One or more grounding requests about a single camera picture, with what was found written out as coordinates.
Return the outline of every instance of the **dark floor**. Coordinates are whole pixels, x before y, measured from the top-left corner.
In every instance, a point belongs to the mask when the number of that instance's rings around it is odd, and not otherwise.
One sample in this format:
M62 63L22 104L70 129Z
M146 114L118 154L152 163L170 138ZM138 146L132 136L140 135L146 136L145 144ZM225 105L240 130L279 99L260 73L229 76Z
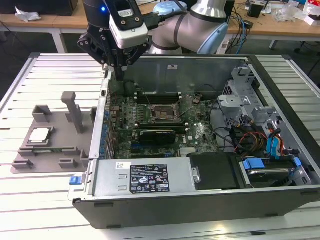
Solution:
M17 37L27 46L24 47L19 41L14 41L13 33L8 32L7 42L0 42L0 99L5 95L10 85L18 75L24 63L28 59L30 52L35 53L56 53L54 40L47 33L27 33L21 32ZM64 34L64 39L69 53L81 53L82 51L77 46L77 41L80 35ZM320 45L309 42L302 48L299 54L294 52L294 49L300 46L300 42L294 41L279 41L276 49L270 50L271 41L267 40L250 40L244 44L240 54L252 55L289 55L306 73L309 72L314 63L320 58L317 53L320 52ZM311 79L320 84L320 64L313 70L310 75Z

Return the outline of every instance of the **screw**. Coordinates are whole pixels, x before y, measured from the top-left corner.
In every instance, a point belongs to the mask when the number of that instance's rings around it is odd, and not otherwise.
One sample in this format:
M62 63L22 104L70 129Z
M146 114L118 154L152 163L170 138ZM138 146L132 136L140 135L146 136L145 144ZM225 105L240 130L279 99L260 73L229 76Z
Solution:
M196 184L200 183L200 177L197 176L197 175L194 175L194 176L193 176L193 181L194 181Z

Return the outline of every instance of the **computer case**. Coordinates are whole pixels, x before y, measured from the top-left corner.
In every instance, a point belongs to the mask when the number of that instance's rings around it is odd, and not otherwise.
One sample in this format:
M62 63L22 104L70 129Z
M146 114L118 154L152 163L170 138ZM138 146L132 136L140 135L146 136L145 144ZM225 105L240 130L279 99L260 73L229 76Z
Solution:
M1 0L0 13L14 14L15 7L29 13L41 15L72 16L78 5L78 0Z

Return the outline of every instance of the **table leg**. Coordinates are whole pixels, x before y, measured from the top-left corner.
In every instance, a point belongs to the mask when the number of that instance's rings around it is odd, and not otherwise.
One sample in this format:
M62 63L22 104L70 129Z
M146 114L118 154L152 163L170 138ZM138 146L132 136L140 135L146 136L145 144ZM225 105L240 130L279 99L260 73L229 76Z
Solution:
M51 34L52 34L56 49L58 50L58 53L59 54L68 53L64 37L60 32L60 30L57 28L54 28Z
M218 50L216 51L216 54L225 55L231 39L232 39L232 34L225 35L223 42L220 44Z
M278 43L278 40L272 40L270 46L269 46L269 49L275 49L276 48L276 45Z

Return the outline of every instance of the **white sticker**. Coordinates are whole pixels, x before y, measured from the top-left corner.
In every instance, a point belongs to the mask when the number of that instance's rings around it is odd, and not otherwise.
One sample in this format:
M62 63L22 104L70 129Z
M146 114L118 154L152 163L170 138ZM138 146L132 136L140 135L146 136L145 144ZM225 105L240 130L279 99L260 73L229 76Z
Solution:
M130 169L130 161L117 161L115 163L115 169Z
M131 17L134 15L131 9L118 11L118 14L120 17L123 17L123 18Z
M178 65L168 65L168 70L177 70Z

